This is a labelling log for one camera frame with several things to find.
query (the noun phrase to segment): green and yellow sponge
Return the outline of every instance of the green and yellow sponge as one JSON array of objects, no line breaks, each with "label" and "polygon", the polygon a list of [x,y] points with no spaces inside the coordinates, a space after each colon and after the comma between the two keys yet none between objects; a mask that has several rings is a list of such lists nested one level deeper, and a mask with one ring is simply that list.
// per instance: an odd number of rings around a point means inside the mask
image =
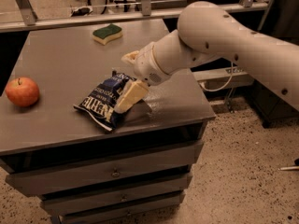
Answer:
[{"label": "green and yellow sponge", "polygon": [[93,31],[93,39],[103,45],[122,37],[122,29],[114,24]]}]

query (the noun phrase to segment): drawer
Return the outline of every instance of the drawer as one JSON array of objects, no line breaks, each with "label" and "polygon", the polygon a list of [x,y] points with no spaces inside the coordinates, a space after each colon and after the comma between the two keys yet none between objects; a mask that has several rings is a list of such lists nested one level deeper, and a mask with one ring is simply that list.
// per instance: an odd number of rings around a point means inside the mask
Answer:
[{"label": "drawer", "polygon": [[41,196],[134,175],[193,164],[202,143],[156,147],[119,156],[59,165],[7,176],[7,183],[25,196]]},{"label": "drawer", "polygon": [[167,192],[184,190],[189,186],[191,179],[191,174],[184,174],[139,181],[133,185],[120,185],[114,189],[87,191],[77,195],[46,200],[42,202],[41,207],[53,216],[66,215],[97,207],[126,203]]},{"label": "drawer", "polygon": [[150,210],[179,205],[182,203],[184,197],[184,191],[180,191],[156,196],[142,201],[93,209],[87,212],[63,216],[62,224],[92,224],[119,217],[129,217],[131,215],[148,212]]}]

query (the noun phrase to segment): white cable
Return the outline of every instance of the white cable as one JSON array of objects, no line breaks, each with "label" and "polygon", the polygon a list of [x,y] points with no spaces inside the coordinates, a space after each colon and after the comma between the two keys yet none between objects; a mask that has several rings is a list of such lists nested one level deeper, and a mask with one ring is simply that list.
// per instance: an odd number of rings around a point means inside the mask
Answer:
[{"label": "white cable", "polygon": [[208,91],[208,92],[216,92],[216,91],[220,91],[220,90],[224,89],[224,88],[231,82],[231,80],[232,80],[232,77],[233,77],[233,67],[234,67],[234,64],[231,63],[231,75],[230,75],[229,79],[227,80],[227,82],[226,82],[223,86],[221,86],[220,88],[217,88],[217,89],[215,89],[215,90],[209,90],[209,89],[207,89],[207,88],[205,87],[205,82],[201,82],[201,83],[200,83],[201,88],[202,88],[204,91]]}]

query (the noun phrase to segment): speckled brown floor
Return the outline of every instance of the speckled brown floor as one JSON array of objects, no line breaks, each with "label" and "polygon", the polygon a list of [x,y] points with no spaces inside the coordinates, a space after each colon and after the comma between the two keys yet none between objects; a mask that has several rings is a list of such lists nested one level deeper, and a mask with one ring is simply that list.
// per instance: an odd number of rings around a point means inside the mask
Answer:
[{"label": "speckled brown floor", "polygon": [[[0,1],[0,8],[11,4]],[[110,224],[299,223],[299,172],[278,170],[299,158],[298,119],[264,129],[243,97],[233,100],[233,114],[222,102],[211,104],[217,117],[206,127],[204,148],[181,206]],[[5,175],[0,170],[0,223],[49,224],[39,200],[12,189]]]}]

